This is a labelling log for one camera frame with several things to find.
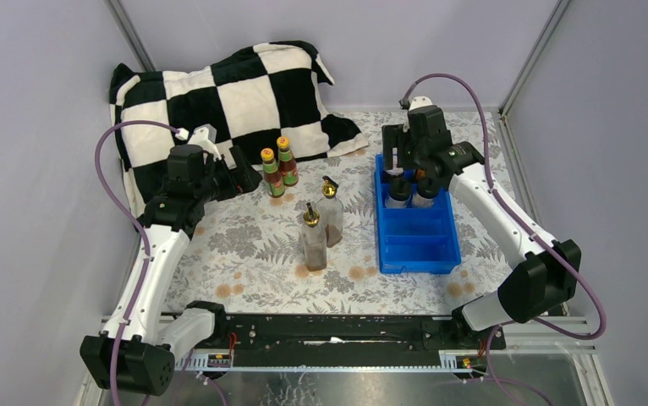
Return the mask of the yellow cap sauce bottle front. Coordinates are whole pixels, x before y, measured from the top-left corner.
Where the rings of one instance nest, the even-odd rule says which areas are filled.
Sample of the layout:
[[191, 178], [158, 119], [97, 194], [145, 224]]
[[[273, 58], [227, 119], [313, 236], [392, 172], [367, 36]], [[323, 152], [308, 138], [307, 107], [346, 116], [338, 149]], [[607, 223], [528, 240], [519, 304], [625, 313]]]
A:
[[274, 151], [271, 148], [261, 150], [263, 179], [266, 182], [267, 190], [272, 198], [279, 198], [284, 195], [286, 187], [283, 182], [283, 175], [280, 172]]

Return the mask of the yellow cap sauce bottle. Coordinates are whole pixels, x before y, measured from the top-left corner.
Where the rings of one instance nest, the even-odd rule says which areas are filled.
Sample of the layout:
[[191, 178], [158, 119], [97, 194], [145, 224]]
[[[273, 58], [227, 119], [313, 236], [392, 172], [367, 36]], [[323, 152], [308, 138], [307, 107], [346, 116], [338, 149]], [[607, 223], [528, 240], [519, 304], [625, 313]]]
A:
[[279, 198], [284, 195], [286, 187], [283, 182], [283, 175], [280, 172], [274, 151], [271, 148], [261, 150], [263, 179], [266, 182], [267, 190], [272, 198]]
[[287, 187], [294, 187], [299, 182], [297, 162], [287, 137], [277, 138], [278, 169], [283, 176], [283, 183]]

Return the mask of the black lid shaker jar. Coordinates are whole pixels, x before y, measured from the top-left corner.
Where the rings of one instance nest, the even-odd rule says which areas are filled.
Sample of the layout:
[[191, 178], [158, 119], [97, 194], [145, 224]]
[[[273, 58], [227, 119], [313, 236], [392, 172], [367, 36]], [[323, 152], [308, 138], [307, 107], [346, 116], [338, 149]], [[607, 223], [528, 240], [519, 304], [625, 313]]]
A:
[[388, 209], [406, 208], [409, 204], [411, 192], [411, 183], [406, 178], [394, 178], [389, 183], [389, 191], [384, 206]]
[[415, 194], [411, 199], [411, 206], [414, 208], [431, 208], [440, 193], [436, 182], [429, 177], [421, 178], [416, 187]]

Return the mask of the black lid shaker jar front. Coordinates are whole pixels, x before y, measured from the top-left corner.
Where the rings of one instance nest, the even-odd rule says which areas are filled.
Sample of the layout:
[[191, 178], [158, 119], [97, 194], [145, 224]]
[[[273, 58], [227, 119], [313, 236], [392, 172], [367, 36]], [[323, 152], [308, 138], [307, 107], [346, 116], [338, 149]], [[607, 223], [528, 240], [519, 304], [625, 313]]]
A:
[[411, 183], [406, 178], [394, 178], [389, 183], [389, 191], [384, 206], [388, 209], [406, 208], [409, 204], [411, 192]]

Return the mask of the glass oil bottle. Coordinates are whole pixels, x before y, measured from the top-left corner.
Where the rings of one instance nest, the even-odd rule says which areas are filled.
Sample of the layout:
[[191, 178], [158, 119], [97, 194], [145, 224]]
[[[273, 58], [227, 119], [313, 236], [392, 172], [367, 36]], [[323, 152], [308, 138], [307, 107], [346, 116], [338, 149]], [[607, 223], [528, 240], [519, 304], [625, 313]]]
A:
[[328, 176], [322, 180], [322, 197], [316, 202], [316, 210], [325, 230], [327, 248], [332, 248], [343, 237], [343, 202], [337, 197], [338, 184]]
[[310, 272], [323, 270], [327, 267], [327, 236], [321, 225], [320, 214], [308, 202], [302, 218], [304, 225], [300, 238], [305, 266]]

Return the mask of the glass oil bottle front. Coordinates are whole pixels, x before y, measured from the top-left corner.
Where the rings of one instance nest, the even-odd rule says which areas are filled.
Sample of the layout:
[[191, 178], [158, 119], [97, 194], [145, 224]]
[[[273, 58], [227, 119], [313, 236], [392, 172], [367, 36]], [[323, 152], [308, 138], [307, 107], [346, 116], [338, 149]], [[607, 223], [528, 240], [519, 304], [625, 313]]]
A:
[[320, 214], [308, 202], [302, 218], [304, 225], [300, 238], [305, 266], [310, 272], [323, 270], [327, 267], [327, 236], [321, 225]]

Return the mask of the blue plastic divided bin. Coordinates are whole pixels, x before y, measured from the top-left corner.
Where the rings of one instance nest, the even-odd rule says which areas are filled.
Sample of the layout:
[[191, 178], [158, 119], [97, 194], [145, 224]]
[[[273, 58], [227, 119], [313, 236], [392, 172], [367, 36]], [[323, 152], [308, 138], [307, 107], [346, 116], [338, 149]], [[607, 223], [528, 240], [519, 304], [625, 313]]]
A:
[[443, 190], [430, 208], [386, 208], [383, 156], [375, 157], [376, 244], [384, 274], [449, 274], [462, 262], [451, 195]]

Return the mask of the white lid brown sauce jar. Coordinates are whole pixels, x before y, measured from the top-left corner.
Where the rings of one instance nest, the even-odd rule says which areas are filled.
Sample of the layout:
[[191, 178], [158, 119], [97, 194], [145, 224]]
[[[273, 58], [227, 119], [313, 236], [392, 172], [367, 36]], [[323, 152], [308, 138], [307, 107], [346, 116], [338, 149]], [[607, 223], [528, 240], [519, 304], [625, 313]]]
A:
[[386, 182], [391, 182], [396, 178], [401, 178], [404, 175], [404, 170], [401, 167], [398, 167], [396, 164], [393, 165], [390, 169], [384, 170], [384, 178]]

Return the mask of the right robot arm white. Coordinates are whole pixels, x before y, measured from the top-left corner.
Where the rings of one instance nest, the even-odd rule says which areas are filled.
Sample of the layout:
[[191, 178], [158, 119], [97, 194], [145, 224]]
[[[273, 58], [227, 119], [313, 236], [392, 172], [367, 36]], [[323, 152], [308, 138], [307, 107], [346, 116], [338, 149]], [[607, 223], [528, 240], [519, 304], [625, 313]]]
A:
[[512, 271], [496, 291], [458, 307], [450, 335], [474, 347], [484, 331], [507, 321], [525, 323], [571, 299], [581, 250], [559, 241], [535, 222], [486, 170], [485, 158], [468, 141], [453, 142], [441, 108], [410, 110], [407, 123], [382, 127], [383, 165], [421, 170], [434, 187], [463, 202], [502, 251]]

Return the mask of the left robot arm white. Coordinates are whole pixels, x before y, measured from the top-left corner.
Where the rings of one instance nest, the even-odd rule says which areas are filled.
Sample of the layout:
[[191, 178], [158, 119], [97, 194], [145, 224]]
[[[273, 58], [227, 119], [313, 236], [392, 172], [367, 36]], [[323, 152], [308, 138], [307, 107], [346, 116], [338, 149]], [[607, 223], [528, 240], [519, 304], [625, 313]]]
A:
[[194, 301], [170, 325], [159, 325], [174, 271], [205, 214], [205, 205], [252, 192], [262, 176], [241, 148], [229, 150], [234, 167], [198, 145], [176, 145], [167, 158], [161, 188], [138, 217], [140, 253], [116, 310], [102, 331], [86, 336], [80, 356], [95, 384], [160, 396], [175, 364], [196, 345], [215, 348], [228, 335], [221, 304]]

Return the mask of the black white checkered blanket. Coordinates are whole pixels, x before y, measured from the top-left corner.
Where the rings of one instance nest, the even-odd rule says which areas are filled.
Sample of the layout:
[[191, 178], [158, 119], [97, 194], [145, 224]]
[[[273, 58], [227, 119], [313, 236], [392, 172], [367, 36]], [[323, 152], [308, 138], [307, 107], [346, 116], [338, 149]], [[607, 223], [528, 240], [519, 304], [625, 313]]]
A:
[[175, 129], [194, 133], [211, 126], [226, 161], [237, 146], [254, 165], [282, 137], [298, 162], [366, 147], [352, 120], [325, 108], [319, 87], [333, 82], [321, 54], [306, 41], [260, 43], [192, 72], [137, 73], [119, 64], [109, 104], [130, 211], [142, 215], [160, 189], [168, 153], [180, 142]]

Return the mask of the floral tablecloth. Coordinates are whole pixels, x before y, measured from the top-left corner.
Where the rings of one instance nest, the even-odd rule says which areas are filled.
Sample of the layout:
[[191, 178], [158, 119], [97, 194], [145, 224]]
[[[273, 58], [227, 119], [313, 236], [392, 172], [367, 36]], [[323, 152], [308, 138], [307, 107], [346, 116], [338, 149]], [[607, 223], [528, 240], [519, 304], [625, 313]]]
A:
[[[303, 162], [299, 183], [280, 198], [264, 188], [206, 206], [163, 305], [181, 311], [195, 300], [230, 313], [446, 315], [491, 292], [510, 270], [501, 250], [460, 202], [453, 213], [462, 262], [447, 275], [379, 270], [374, 192], [375, 157], [386, 124], [404, 112], [352, 112], [368, 146], [344, 156]], [[340, 186], [343, 240], [327, 252], [327, 267], [311, 272], [300, 246], [302, 214], [321, 197], [321, 179]]]

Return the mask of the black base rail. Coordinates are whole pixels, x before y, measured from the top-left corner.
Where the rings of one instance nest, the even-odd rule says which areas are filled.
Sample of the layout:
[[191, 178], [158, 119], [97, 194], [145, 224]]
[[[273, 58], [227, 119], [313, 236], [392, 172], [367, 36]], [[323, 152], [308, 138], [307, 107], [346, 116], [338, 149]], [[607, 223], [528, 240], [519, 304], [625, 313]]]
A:
[[188, 370], [446, 371], [483, 369], [501, 331], [449, 316], [231, 314], [219, 338], [198, 343]]

